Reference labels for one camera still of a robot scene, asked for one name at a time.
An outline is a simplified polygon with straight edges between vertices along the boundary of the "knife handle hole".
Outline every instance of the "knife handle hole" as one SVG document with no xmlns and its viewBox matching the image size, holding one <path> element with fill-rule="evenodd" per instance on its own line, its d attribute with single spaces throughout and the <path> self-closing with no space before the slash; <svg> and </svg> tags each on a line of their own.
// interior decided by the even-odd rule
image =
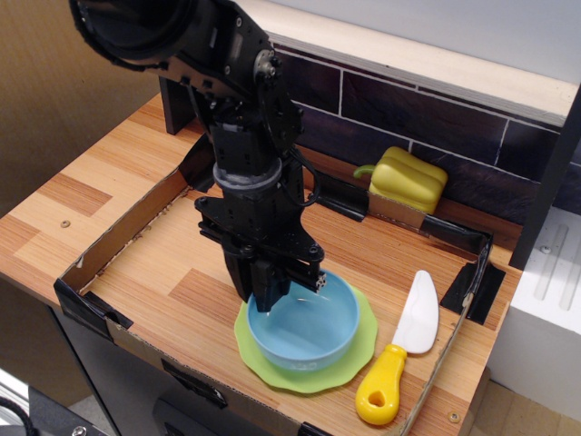
<svg viewBox="0 0 581 436">
<path fill-rule="evenodd" d="M 385 397 L 380 391 L 375 391 L 369 396 L 369 404 L 373 404 L 376 407 L 385 406 Z"/>
</svg>

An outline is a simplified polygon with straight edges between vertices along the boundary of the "wooden floor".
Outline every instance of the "wooden floor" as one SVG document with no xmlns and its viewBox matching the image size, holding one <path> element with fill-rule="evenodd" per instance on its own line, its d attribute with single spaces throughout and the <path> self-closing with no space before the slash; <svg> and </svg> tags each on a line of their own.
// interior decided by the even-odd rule
<svg viewBox="0 0 581 436">
<path fill-rule="evenodd" d="M 577 436 L 581 422 L 489 381 L 468 436 Z"/>
</svg>

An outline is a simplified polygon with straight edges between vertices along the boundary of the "white wall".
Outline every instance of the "white wall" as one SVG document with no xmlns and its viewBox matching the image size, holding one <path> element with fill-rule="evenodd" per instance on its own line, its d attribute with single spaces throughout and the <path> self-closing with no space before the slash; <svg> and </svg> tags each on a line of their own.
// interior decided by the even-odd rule
<svg viewBox="0 0 581 436">
<path fill-rule="evenodd" d="M 272 1 L 566 82 L 581 82 L 578 0 Z"/>
</svg>

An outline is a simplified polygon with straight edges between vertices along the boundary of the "toy knife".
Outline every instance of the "toy knife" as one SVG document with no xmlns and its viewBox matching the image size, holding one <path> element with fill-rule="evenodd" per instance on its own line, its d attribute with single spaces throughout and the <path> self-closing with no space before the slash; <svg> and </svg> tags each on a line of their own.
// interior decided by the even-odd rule
<svg viewBox="0 0 581 436">
<path fill-rule="evenodd" d="M 438 295 L 428 272 L 418 271 L 393 340 L 365 376 L 355 395 L 362 420 L 387 424 L 399 410 L 399 379 L 408 353 L 429 351 L 438 332 Z"/>
</svg>

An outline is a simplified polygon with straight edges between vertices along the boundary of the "floor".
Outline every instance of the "floor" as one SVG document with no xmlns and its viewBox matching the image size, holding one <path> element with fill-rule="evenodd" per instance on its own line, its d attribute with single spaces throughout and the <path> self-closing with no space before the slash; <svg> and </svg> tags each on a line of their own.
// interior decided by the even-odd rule
<svg viewBox="0 0 581 436">
<path fill-rule="evenodd" d="M 114 436 L 96 400 L 88 397 L 71 409 Z M 489 381 L 468 436 L 578 436 L 581 422 L 526 399 Z"/>
</svg>

